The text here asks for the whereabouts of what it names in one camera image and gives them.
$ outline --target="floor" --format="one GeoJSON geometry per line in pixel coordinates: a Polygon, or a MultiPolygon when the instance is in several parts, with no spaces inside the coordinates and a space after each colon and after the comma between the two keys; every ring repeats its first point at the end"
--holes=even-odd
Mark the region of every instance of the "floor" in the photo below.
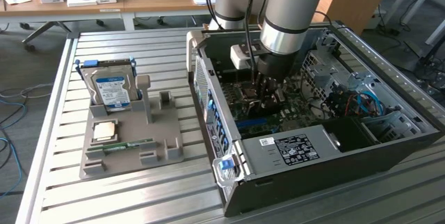
{"type": "MultiPolygon", "coordinates": [[[[389,8],[395,0],[384,0],[383,8],[389,8]]],[[[405,5],[399,11],[397,15],[404,13],[405,5]]],[[[432,4],[425,4],[413,18],[409,26],[411,32],[403,31],[397,38],[401,41],[412,41],[423,49],[428,50],[431,47],[424,44],[428,36],[435,31],[436,27],[444,20],[445,10],[436,7],[432,4]]],[[[209,22],[209,16],[198,16],[198,25],[209,22]]],[[[194,26],[190,17],[166,17],[166,25],[157,24],[157,18],[139,19],[141,26],[137,29],[153,29],[153,28],[177,28],[194,26]]],[[[388,28],[397,28],[397,18],[395,17],[395,23],[391,23],[388,28]]],[[[33,27],[39,27],[41,23],[33,23],[33,27]]],[[[79,28],[82,32],[95,31],[115,31],[123,30],[123,22],[118,19],[106,20],[106,27],[97,25],[95,21],[83,21],[79,23],[69,23],[69,27],[79,28]]],[[[33,41],[38,51],[29,53],[22,46],[22,39],[27,36],[30,31],[23,30],[18,24],[11,24],[8,30],[0,34],[0,91],[11,88],[27,88],[41,83],[50,83],[57,76],[57,70],[59,65],[59,58],[63,51],[66,33],[59,27],[54,27],[43,36],[33,41]]],[[[365,31],[363,34],[364,39],[381,51],[392,47],[397,42],[388,37],[381,36],[375,31],[365,31]]],[[[445,55],[445,47],[441,48],[439,56],[445,55]]],[[[403,61],[407,58],[415,58],[416,56],[407,51],[405,45],[396,47],[384,53],[384,56],[395,61],[403,61]]],[[[35,93],[45,94],[50,91],[50,88],[39,89],[35,93]]],[[[7,91],[6,93],[18,93],[19,90],[7,91]]],[[[25,98],[11,98],[11,102],[23,102],[25,98]]],[[[46,114],[49,104],[49,97],[34,98],[27,102],[29,112],[23,120],[18,122],[11,128],[7,128],[8,138],[14,141],[22,166],[29,172],[31,168],[31,162],[34,157],[34,149],[37,147],[43,118],[46,114]]],[[[4,119],[16,106],[0,105],[0,119],[4,119]]],[[[7,152],[0,153],[0,161],[4,161],[7,152]]],[[[14,158],[8,164],[0,169],[0,194],[6,192],[18,180],[18,168],[14,162],[14,158]]],[[[0,199],[0,222],[10,224],[15,222],[16,212],[20,206],[20,191],[26,187],[25,179],[14,190],[18,194],[12,194],[0,199]]]]}

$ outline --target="robotic arm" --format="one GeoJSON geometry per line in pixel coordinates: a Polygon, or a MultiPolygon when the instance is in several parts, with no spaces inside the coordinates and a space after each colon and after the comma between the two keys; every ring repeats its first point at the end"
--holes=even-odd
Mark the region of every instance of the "robotic arm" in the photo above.
{"type": "MultiPolygon", "coordinates": [[[[261,33],[261,48],[268,54],[260,55],[256,69],[264,77],[278,83],[289,75],[318,2],[320,0],[269,0],[261,33]]],[[[246,0],[218,0],[216,16],[225,29],[241,28],[246,6],[246,0]]],[[[234,56],[240,54],[244,53],[233,49],[233,60],[244,58],[234,56]]]]}

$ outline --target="aluminum slat surface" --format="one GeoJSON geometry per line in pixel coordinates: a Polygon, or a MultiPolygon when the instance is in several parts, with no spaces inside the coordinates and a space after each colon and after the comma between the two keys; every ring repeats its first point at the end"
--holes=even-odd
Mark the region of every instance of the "aluminum slat surface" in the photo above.
{"type": "MultiPolygon", "coordinates": [[[[37,200],[25,210],[30,216],[22,218],[33,221],[20,223],[424,224],[445,219],[445,139],[385,173],[225,218],[188,83],[189,30],[82,33],[66,50],[71,63],[61,78],[62,107],[54,109],[58,125],[49,133],[54,140],[49,143],[37,200]],[[81,180],[90,94],[73,62],[130,56],[137,59],[138,73],[151,76],[149,96],[163,90],[176,96],[186,159],[165,167],[81,180]]],[[[353,165],[339,169],[353,169],[353,165]]]]}

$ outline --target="hard drive label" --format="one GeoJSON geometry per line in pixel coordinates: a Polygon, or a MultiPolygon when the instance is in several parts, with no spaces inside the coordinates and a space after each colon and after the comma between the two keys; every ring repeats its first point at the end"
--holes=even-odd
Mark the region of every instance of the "hard drive label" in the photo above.
{"type": "Polygon", "coordinates": [[[320,158],[305,134],[276,140],[276,145],[289,166],[320,158]]]}
{"type": "Polygon", "coordinates": [[[123,88],[126,84],[123,77],[99,78],[97,83],[105,105],[111,108],[122,108],[130,105],[129,91],[123,88]]]}

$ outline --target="desk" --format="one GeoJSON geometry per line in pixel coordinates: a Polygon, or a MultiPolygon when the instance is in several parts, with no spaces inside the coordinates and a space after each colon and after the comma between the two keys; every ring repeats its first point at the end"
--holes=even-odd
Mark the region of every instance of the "desk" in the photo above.
{"type": "Polygon", "coordinates": [[[118,3],[67,7],[66,3],[42,4],[39,0],[0,7],[0,23],[47,22],[122,18],[126,30],[134,30],[135,17],[209,14],[193,0],[118,0],[118,3]]]}
{"type": "MultiPolygon", "coordinates": [[[[412,220],[413,224],[425,224],[445,220],[444,138],[388,172],[241,216],[224,217],[186,78],[186,33],[194,29],[82,33],[79,38],[67,40],[16,224],[332,224],[412,220]],[[150,95],[171,90],[185,162],[102,179],[79,179],[90,94],[74,61],[91,55],[99,60],[134,56],[138,73],[151,77],[150,95]]],[[[369,51],[371,58],[379,55],[359,38],[357,46],[369,51]]],[[[385,65],[391,64],[381,62],[380,67],[384,69],[385,65]]],[[[404,77],[393,66],[387,72],[395,74],[391,77],[404,77]]],[[[412,90],[409,81],[405,86],[412,90]]],[[[355,167],[345,165],[339,169],[355,167]]]]}

